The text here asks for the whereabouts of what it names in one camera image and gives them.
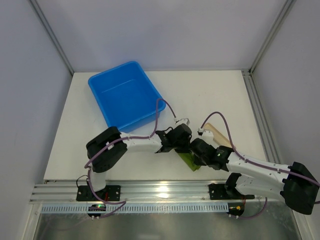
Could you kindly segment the green paper napkin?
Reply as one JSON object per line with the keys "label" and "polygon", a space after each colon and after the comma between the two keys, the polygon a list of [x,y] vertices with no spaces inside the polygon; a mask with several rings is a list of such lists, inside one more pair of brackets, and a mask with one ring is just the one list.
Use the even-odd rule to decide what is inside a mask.
{"label": "green paper napkin", "polygon": [[177,151],[176,153],[193,172],[201,168],[200,165],[194,163],[194,155],[191,151]]}

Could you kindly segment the beige cutlery tray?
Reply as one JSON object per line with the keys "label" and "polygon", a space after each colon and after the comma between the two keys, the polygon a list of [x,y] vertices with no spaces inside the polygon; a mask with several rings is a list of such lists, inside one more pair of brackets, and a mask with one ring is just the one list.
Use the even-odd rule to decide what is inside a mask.
{"label": "beige cutlery tray", "polygon": [[219,131],[217,130],[212,124],[206,123],[204,125],[204,129],[206,131],[210,131],[213,133],[213,141],[217,143],[219,146],[225,146],[232,148],[231,142]]}

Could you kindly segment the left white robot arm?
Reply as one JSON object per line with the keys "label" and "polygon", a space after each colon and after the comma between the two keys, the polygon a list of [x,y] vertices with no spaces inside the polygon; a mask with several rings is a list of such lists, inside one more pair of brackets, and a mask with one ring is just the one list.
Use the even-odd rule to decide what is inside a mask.
{"label": "left white robot arm", "polygon": [[127,153],[162,154],[174,150],[189,151],[192,131],[186,123],[179,123],[168,130],[156,130],[148,135],[123,133],[116,126],[109,127],[86,144],[88,162],[87,184],[97,197],[106,187],[106,172]]}

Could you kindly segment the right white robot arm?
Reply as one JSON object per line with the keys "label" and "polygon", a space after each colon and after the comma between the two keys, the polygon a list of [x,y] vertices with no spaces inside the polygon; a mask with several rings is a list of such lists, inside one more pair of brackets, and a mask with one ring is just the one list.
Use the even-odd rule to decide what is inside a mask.
{"label": "right white robot arm", "polygon": [[261,196],[282,201],[300,214],[313,212],[320,184],[305,165],[260,161],[200,138],[191,142],[190,150],[195,163],[229,173],[224,190],[231,199]]}

